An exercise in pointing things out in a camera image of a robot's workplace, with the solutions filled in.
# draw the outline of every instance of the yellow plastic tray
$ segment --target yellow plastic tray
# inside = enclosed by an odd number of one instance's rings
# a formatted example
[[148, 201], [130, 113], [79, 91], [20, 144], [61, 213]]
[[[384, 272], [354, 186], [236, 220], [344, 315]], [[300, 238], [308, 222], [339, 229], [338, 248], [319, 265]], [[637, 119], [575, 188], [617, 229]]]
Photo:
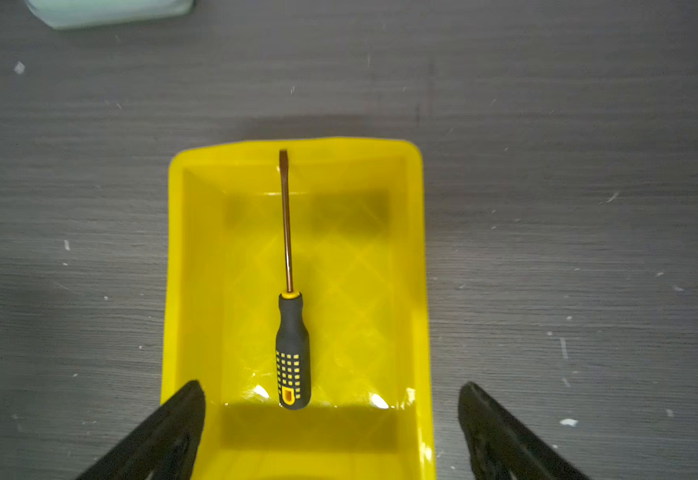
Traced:
[[[279, 149], [311, 403], [278, 405]], [[255, 141], [170, 168], [162, 401], [198, 379], [193, 478], [435, 478], [421, 154], [399, 140]]]

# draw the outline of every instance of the screwdriver handle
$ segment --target screwdriver handle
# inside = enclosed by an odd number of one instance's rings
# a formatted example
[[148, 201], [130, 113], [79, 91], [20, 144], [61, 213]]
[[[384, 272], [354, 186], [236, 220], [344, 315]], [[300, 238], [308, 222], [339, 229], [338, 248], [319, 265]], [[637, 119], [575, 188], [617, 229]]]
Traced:
[[300, 293], [295, 295], [295, 298], [280, 295], [280, 329], [275, 348], [280, 405], [289, 410], [304, 408], [311, 399], [309, 332], [301, 315], [304, 297]]

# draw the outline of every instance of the metal shaft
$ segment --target metal shaft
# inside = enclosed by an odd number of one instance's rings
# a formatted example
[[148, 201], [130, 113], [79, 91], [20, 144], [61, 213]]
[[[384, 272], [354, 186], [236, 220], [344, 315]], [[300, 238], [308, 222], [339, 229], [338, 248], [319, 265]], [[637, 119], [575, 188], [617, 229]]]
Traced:
[[287, 150], [280, 150], [280, 181], [282, 182], [282, 224], [285, 227], [285, 274], [287, 292], [293, 293], [293, 264], [291, 263], [291, 203], [287, 189]]

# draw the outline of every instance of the wood grain surface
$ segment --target wood grain surface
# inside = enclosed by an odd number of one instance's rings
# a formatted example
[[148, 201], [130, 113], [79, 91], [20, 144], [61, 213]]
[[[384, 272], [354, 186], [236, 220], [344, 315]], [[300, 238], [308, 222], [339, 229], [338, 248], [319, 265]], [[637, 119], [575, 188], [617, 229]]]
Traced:
[[698, 1], [0, 0], [0, 479], [158, 405], [172, 156], [334, 134], [423, 152], [440, 478], [467, 380], [593, 478], [698, 478]]

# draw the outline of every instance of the screwdriver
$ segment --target screwdriver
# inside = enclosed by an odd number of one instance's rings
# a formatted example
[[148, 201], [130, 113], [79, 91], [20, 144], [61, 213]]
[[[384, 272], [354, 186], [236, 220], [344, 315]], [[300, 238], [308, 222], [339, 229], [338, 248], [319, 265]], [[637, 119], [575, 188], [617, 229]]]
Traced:
[[280, 150], [282, 224], [285, 228], [285, 274], [287, 289], [280, 294], [280, 329], [277, 331], [277, 391], [280, 405], [290, 410], [306, 407], [311, 399], [309, 332], [302, 310], [304, 297], [293, 288], [291, 257], [291, 207], [287, 189], [287, 150]]

